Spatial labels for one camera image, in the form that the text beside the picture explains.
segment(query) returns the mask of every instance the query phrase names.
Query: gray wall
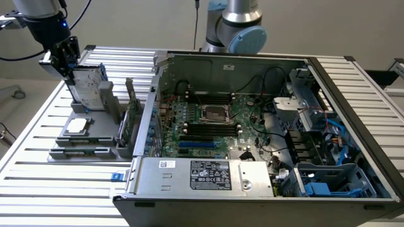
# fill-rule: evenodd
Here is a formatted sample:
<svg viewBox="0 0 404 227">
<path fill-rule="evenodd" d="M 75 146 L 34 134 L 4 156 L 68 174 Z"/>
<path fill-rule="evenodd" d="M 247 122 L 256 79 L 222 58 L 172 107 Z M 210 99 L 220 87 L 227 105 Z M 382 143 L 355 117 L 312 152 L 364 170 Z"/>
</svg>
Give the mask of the gray wall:
<svg viewBox="0 0 404 227">
<path fill-rule="evenodd" d="M 87 1 L 67 0 L 72 24 Z M 198 46 L 203 45 L 207 2 L 202 0 Z M 404 0 L 260 0 L 270 38 L 263 52 L 352 55 L 367 69 L 384 69 L 404 57 Z M 0 13 L 14 9 L 0 1 Z M 87 44 L 142 48 L 192 48 L 192 0 L 94 0 L 74 30 Z M 0 32 L 0 56 L 40 50 L 28 29 Z M 39 58 L 0 62 L 0 78 L 51 79 Z"/>
</svg>

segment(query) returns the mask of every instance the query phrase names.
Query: power supply label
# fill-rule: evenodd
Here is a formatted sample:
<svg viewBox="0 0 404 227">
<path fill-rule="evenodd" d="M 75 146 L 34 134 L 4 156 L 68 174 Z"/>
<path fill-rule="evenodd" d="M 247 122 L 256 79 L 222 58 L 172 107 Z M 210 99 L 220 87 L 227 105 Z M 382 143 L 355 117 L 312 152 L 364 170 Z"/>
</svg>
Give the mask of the power supply label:
<svg viewBox="0 0 404 227">
<path fill-rule="evenodd" d="M 191 161 L 191 183 L 194 190 L 232 190 L 228 162 Z"/>
</svg>

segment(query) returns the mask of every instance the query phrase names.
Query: slotted aluminum surface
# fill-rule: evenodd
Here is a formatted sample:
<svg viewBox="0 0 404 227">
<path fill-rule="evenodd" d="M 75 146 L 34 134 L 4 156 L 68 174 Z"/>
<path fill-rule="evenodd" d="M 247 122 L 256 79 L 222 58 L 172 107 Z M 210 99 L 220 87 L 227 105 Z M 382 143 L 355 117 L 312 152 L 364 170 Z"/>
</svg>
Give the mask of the slotted aluminum surface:
<svg viewBox="0 0 404 227">
<path fill-rule="evenodd" d="M 124 87 L 127 77 L 134 78 L 138 97 L 146 100 L 154 76 L 154 54 L 151 50 L 98 47 L 84 56 L 86 64 L 104 63 L 120 102 L 130 99 Z M 354 103 L 359 113 L 364 113 L 360 115 L 363 120 L 372 123 L 370 127 L 378 132 L 376 138 L 384 137 L 382 131 L 387 131 L 386 124 L 376 125 L 374 122 L 382 117 L 382 122 L 399 123 L 392 111 L 384 108 L 376 93 L 366 86 L 360 74 L 343 57 L 318 57 L 332 78 L 340 80 L 348 101 L 375 102 L 367 103 L 368 108 L 360 106 L 360 102 Z M 360 81 L 363 89 L 356 90 L 347 80 Z M 110 199 L 110 195 L 123 192 L 126 185 L 112 183 L 110 179 L 111 174 L 130 168 L 131 163 L 47 162 L 48 149 L 55 145 L 55 137 L 71 114 L 70 104 L 71 94 L 62 82 L 0 161 L 0 226 L 128 226 Z M 402 132 L 396 127 L 396 124 L 390 126 L 396 129 L 392 131 Z M 386 148 L 386 152 L 403 171 L 403 150 Z M 404 216 L 394 220 L 375 220 L 363 227 L 402 226 L 399 222 L 403 220 Z"/>
</svg>

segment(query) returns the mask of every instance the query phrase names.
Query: floor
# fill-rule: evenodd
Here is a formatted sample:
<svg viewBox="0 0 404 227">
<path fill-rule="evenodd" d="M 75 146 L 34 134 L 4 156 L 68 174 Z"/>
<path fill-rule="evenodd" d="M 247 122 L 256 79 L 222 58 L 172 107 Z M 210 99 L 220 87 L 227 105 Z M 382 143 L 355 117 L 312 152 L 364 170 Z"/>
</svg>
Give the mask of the floor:
<svg viewBox="0 0 404 227">
<path fill-rule="evenodd" d="M 6 124 L 12 134 L 18 137 L 51 95 L 59 81 L 0 79 L 0 89 L 14 84 L 22 86 L 26 92 L 26 98 L 20 100 L 11 96 L 0 98 L 0 122 Z M 7 150 L 8 147 L 0 144 L 0 158 Z"/>
</svg>

